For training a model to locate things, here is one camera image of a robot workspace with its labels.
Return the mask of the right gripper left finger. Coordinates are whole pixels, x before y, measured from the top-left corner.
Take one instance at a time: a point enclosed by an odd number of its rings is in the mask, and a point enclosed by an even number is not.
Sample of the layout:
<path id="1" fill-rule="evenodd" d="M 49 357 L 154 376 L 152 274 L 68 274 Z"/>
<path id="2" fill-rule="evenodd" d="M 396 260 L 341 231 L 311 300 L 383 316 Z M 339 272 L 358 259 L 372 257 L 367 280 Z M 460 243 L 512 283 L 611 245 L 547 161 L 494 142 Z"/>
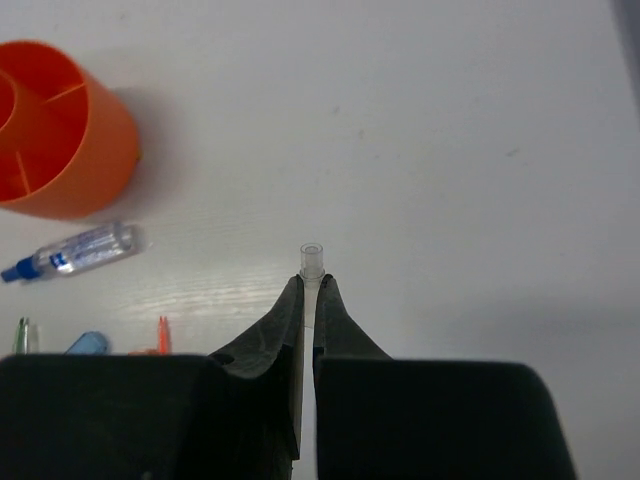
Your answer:
<path id="1" fill-rule="evenodd" d="M 5 479 L 288 479 L 300 457 L 304 286 L 208 355 L 14 355 Z"/>

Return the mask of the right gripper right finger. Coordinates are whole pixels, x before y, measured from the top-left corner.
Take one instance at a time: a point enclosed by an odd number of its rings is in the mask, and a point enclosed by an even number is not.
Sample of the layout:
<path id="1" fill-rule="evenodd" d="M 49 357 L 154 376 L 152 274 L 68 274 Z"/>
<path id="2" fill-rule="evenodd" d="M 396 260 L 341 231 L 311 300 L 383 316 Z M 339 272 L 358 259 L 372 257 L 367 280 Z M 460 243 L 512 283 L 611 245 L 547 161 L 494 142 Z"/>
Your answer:
<path id="1" fill-rule="evenodd" d="M 512 362 L 399 360 L 351 318 L 334 277 L 313 341 L 322 479 L 573 479 L 552 396 Z"/>

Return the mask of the orange thin highlighter pen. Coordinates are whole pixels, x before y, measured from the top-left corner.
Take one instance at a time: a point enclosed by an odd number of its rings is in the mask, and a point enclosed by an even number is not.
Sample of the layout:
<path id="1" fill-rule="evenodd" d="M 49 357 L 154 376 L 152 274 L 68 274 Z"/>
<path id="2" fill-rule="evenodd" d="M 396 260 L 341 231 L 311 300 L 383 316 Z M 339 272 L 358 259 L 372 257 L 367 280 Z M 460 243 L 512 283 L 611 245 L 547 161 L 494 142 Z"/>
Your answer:
<path id="1" fill-rule="evenodd" d="M 170 332 L 168 319 L 161 316 L 157 325 L 157 352 L 159 354 L 168 354 L 170 352 Z"/>

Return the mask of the clear pen cap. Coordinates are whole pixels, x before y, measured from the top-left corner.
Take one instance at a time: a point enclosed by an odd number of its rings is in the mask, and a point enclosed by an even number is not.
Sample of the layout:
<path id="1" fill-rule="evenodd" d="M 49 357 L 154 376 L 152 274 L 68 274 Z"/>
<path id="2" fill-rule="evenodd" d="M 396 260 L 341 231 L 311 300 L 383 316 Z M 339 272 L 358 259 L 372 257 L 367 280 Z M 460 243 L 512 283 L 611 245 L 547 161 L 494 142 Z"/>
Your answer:
<path id="1" fill-rule="evenodd" d="M 313 339 L 317 297 L 325 275 L 324 249 L 319 243 L 306 243 L 300 247 L 299 275 L 303 280 L 303 327 L 304 371 L 301 417 L 301 455 L 294 467 L 294 473 L 302 472 L 311 478 L 316 476 L 316 406 L 313 377 Z"/>

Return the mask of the green thin highlighter pen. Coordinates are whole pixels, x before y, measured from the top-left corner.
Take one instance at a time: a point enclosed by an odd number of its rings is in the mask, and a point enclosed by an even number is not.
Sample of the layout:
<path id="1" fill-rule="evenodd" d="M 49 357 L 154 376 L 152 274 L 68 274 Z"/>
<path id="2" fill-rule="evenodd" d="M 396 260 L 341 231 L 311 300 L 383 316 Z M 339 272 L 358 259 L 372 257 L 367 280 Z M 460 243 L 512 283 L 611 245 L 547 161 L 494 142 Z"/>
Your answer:
<path id="1" fill-rule="evenodd" d="M 12 353 L 14 355 L 34 354 L 39 352 L 39 328 L 28 317 L 21 317 L 18 321 Z"/>

